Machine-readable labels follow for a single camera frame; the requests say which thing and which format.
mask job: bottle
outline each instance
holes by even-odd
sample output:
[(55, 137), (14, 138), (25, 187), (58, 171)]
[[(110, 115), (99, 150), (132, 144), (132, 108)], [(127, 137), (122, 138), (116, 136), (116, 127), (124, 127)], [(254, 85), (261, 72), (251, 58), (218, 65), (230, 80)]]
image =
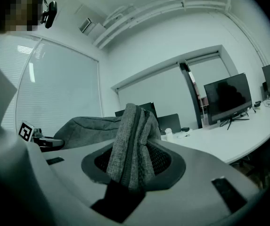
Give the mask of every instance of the bottle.
[(172, 129), (167, 128), (167, 129), (165, 130), (165, 133), (166, 133), (166, 140), (167, 140), (168, 142), (174, 142), (173, 134), (172, 134)]

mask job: white table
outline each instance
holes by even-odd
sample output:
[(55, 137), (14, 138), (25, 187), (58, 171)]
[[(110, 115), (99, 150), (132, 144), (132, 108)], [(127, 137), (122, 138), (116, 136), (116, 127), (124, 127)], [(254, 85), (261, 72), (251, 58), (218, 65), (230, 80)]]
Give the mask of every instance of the white table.
[(261, 104), (261, 109), (248, 111), (249, 121), (234, 121), (229, 130), (212, 125), (194, 130), (181, 139), (174, 135), (174, 143), (210, 153), (225, 163), (232, 163), (254, 151), (270, 138), (270, 108)]

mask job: bag zipper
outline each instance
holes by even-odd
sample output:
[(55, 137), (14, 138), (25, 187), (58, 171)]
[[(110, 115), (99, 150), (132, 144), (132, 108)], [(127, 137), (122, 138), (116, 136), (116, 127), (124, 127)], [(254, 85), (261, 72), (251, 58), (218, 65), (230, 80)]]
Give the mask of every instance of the bag zipper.
[(129, 138), (129, 143), (128, 143), (128, 147), (126, 151), (122, 176), (120, 178), (120, 183), (126, 187), (129, 186), (130, 179), (131, 179), (131, 162), (132, 162), (132, 156), (133, 156), (134, 141), (135, 141), (137, 127), (139, 124), (140, 115), (141, 115), (141, 108), (139, 106), (136, 106), (134, 123), (131, 129), (131, 135)]

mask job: mesh pocket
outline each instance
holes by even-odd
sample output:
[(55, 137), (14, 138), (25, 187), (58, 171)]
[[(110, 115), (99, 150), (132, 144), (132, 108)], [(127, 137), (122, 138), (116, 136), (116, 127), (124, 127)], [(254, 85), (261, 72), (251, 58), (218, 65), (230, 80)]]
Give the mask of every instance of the mesh pocket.
[(103, 172), (106, 172), (108, 162), (110, 161), (110, 156), (112, 153), (112, 147), (104, 152), (102, 155), (95, 158), (94, 163)]
[(147, 144), (146, 146), (153, 164), (155, 175), (165, 171), (172, 162), (170, 155), (150, 144)]

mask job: gray fabric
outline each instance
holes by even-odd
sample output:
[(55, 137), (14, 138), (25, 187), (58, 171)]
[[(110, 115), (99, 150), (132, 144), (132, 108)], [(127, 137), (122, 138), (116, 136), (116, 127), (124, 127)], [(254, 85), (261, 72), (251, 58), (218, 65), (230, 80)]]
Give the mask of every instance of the gray fabric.
[[(136, 105), (127, 104), (107, 166), (107, 174), (116, 182), (123, 182), (121, 179), (122, 176), (124, 176), (123, 170), (125, 169), (125, 160), (131, 131), (134, 126), (135, 114)], [(151, 112), (141, 109), (131, 154), (130, 180), (127, 185), (124, 185), (131, 191), (139, 190), (155, 176), (149, 152), (146, 147), (147, 140), (152, 138), (161, 138), (158, 122)]]
[(65, 141), (63, 149), (91, 145), (116, 137), (121, 117), (75, 117), (55, 135)]

